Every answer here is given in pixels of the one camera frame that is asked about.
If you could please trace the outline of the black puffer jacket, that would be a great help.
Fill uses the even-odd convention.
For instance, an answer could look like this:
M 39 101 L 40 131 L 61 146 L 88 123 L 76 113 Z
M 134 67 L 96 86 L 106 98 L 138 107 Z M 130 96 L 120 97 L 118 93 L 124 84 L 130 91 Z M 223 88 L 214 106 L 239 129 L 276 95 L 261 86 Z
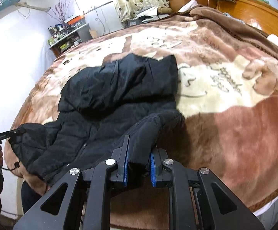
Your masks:
M 57 120 L 23 124 L 24 133 L 9 143 L 30 174 L 53 185 L 71 168 L 108 159 L 128 136 L 127 174 L 143 177 L 157 140 L 184 123 L 177 91 L 173 55 L 156 60 L 131 53 L 75 74 L 61 91 Z

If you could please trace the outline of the brown plush bed blanket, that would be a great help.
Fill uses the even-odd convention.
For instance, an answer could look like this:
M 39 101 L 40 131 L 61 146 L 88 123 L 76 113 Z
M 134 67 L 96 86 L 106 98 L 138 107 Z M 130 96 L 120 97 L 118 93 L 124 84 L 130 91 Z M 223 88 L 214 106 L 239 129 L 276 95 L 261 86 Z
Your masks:
M 64 53 L 31 90 L 12 126 L 56 121 L 70 78 L 131 53 L 176 58 L 175 102 L 185 120 L 156 145 L 188 168 L 211 169 L 250 211 L 263 213 L 278 197 L 278 46 L 215 9 L 198 6 Z M 10 143 L 5 160 L 8 167 L 19 163 L 13 173 L 38 195 L 51 188 L 26 170 Z

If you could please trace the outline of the cluttered wooden shelf desk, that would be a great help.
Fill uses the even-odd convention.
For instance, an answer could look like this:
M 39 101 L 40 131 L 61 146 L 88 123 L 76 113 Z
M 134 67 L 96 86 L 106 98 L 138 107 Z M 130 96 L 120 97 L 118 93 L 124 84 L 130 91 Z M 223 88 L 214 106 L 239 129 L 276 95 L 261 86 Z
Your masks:
M 81 21 L 72 25 L 68 25 L 66 22 L 67 19 L 65 20 L 63 28 L 61 27 L 62 24 L 57 24 L 55 27 L 50 26 L 48 28 L 51 32 L 48 44 L 55 57 L 60 56 L 65 51 L 77 46 L 80 43 L 87 42 L 92 39 L 90 34 L 91 28 L 86 22 L 85 17 Z

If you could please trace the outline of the dried branch bouquet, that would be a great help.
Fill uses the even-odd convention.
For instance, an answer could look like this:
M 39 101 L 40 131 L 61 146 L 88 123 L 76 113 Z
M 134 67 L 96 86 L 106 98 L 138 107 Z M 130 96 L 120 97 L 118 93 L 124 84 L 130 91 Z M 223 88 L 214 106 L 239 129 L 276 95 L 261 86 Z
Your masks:
M 71 0 L 60 0 L 54 7 L 50 8 L 47 14 L 64 25 Z

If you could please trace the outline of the orange box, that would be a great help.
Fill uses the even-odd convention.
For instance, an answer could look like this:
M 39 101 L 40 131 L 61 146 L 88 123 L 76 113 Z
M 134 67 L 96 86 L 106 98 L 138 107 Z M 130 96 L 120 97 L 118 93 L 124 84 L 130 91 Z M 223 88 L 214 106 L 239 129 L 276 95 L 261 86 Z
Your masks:
M 67 23 L 68 25 L 72 25 L 72 24 L 75 24 L 75 23 L 81 21 L 82 19 L 84 19 L 84 15 L 78 15 L 78 16 L 76 16 L 76 17 L 72 17 L 72 18 L 70 18 L 70 19 L 67 19 L 67 22 L 66 22 L 66 23 Z

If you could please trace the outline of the white pillow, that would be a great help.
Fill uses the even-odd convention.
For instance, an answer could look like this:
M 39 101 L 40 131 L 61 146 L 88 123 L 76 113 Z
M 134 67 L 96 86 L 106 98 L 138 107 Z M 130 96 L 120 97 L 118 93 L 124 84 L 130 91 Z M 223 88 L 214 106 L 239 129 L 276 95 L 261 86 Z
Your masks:
M 179 13 L 183 13 L 183 12 L 186 12 L 188 10 L 190 10 L 191 8 L 197 6 L 198 3 L 196 0 L 190 0 L 187 4 L 185 4 L 184 6 L 182 6 L 180 9 L 179 9 Z

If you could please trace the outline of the wooden headboard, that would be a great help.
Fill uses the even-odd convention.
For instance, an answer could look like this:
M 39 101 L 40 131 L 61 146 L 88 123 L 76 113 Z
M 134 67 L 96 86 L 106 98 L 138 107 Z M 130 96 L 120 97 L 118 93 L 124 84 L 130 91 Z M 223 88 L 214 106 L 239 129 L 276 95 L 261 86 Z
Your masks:
M 257 24 L 262 31 L 278 36 L 278 10 L 258 0 L 218 0 L 217 10 L 227 12 L 246 24 Z

